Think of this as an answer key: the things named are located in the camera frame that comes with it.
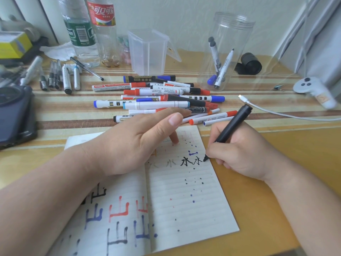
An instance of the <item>forearm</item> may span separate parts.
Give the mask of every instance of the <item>forearm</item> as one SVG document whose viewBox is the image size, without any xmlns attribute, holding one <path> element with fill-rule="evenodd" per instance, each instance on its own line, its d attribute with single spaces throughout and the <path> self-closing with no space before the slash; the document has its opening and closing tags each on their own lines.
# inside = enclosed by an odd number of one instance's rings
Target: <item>forearm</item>
<svg viewBox="0 0 341 256">
<path fill-rule="evenodd" d="M 0 255 L 45 255 L 102 175 L 71 147 L 0 190 Z"/>
<path fill-rule="evenodd" d="M 278 161 L 277 166 L 266 183 L 307 255 L 338 255 L 341 251 L 340 198 L 291 160 Z"/>
</svg>

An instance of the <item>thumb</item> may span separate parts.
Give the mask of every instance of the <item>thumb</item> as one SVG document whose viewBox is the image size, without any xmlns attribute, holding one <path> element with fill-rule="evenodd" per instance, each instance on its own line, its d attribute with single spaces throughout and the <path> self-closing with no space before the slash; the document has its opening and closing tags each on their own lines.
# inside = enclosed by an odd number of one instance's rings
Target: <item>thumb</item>
<svg viewBox="0 0 341 256">
<path fill-rule="evenodd" d="M 151 150 L 155 149 L 181 125 L 182 120 L 183 116 L 179 112 L 169 115 L 142 135 L 142 144 Z"/>
<path fill-rule="evenodd" d="M 239 148 L 235 144 L 212 143 L 206 150 L 208 157 L 223 160 L 228 164 L 235 161 L 238 154 Z"/>
</svg>

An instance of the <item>open notebook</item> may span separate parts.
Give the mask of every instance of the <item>open notebook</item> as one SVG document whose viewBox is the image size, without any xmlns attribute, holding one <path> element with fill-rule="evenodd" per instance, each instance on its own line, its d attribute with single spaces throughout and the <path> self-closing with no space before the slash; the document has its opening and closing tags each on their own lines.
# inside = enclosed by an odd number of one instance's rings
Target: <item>open notebook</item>
<svg viewBox="0 0 341 256">
<path fill-rule="evenodd" d="M 83 200 L 49 256 L 134 256 L 239 231 L 197 126 L 177 129 L 144 167 L 108 177 Z M 65 149 L 101 133 L 69 137 Z"/>
</svg>

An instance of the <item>barcode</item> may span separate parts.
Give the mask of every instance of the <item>barcode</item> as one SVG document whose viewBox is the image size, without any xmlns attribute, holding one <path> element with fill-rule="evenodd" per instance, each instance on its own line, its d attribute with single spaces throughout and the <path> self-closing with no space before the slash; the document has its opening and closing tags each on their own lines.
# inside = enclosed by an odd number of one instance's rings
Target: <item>barcode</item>
<svg viewBox="0 0 341 256">
<path fill-rule="evenodd" d="M 89 42 L 88 34 L 86 29 L 76 29 L 80 42 Z"/>
</svg>

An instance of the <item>person's left hand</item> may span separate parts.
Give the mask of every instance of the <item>person's left hand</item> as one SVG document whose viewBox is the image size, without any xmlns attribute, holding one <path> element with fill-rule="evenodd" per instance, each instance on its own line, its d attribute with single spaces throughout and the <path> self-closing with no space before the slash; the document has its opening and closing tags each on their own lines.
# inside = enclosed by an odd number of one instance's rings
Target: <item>person's left hand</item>
<svg viewBox="0 0 341 256">
<path fill-rule="evenodd" d="M 190 114 L 189 110 L 167 108 L 155 114 L 137 115 L 80 146 L 90 168 L 102 171 L 105 176 L 127 173 L 144 164 L 168 136 L 177 144 L 175 130 L 183 117 Z"/>
</svg>

